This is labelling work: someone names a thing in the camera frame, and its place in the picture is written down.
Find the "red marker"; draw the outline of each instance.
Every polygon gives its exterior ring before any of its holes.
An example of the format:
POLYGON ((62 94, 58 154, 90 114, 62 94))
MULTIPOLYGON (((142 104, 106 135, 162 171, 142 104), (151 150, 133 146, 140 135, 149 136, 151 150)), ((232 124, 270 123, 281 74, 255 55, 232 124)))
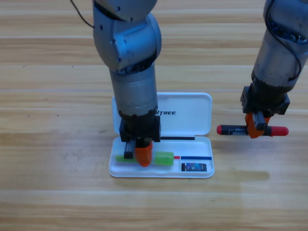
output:
MULTIPOLYGON (((247 126, 241 125, 219 125, 217 127, 217 133, 219 135, 227 136, 247 136, 247 126)), ((263 136, 286 136, 289 134, 289 129, 286 127, 272 127, 268 126, 263 136)))

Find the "blue stripe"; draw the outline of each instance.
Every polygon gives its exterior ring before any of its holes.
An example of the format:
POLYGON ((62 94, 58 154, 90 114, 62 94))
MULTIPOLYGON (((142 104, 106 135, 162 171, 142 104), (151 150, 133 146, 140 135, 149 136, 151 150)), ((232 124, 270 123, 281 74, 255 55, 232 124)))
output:
POLYGON ((210 156, 181 156, 181 160, 212 160, 210 156))

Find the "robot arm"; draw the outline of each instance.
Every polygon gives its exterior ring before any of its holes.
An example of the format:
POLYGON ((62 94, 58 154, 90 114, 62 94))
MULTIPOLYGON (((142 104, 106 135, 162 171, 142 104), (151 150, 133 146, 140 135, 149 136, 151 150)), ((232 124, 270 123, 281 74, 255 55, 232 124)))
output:
POLYGON ((306 63, 308 52, 308 0, 266 0, 267 26, 241 102, 251 138, 261 136, 275 114, 284 115, 291 91, 306 63))
POLYGON ((156 1, 93 0, 94 43, 110 70, 120 136, 127 143, 124 158, 143 167, 151 162, 152 142, 160 141, 154 61, 162 39, 150 13, 156 1))

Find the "green highlighter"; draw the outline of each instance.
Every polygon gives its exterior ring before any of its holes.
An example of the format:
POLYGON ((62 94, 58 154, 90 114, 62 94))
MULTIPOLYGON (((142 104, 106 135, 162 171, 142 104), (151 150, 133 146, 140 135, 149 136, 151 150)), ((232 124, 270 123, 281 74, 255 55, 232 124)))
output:
MULTIPOLYGON (((117 162, 137 163, 136 159, 124 159, 124 155, 117 155, 115 159, 117 162)), ((161 166, 172 166, 173 161, 173 152, 155 152, 152 164, 161 166)))

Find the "open case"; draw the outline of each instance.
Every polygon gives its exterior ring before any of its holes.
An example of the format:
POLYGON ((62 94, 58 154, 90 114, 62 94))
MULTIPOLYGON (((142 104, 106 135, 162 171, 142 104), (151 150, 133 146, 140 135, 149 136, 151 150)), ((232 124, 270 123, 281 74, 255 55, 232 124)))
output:
MULTIPOLYGON (((212 98, 206 93, 159 92, 158 111, 161 121, 161 137, 185 137, 185 140, 161 140, 153 142, 155 152, 173 152, 171 166, 116 161, 123 155, 125 142, 120 137, 113 141, 109 173, 114 177, 130 178, 209 178, 214 174, 211 141, 205 137, 211 128, 212 98)), ((114 130, 119 134, 121 117, 116 101, 112 99, 114 130)))

